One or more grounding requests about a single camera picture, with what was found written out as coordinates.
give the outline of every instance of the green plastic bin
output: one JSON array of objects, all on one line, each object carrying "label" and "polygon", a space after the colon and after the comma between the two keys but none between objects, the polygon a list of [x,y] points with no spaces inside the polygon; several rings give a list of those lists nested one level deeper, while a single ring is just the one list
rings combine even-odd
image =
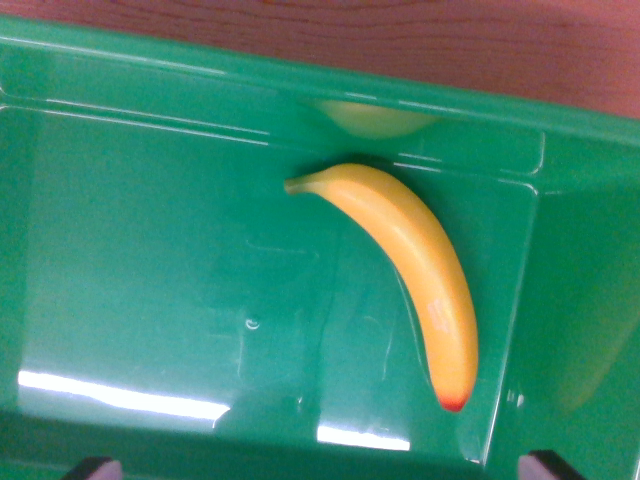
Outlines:
[{"label": "green plastic bin", "polygon": [[[9,18],[0,88],[0,477],[638,479],[639,122]],[[459,254],[459,414],[382,250],[283,190],[345,159]]]}]

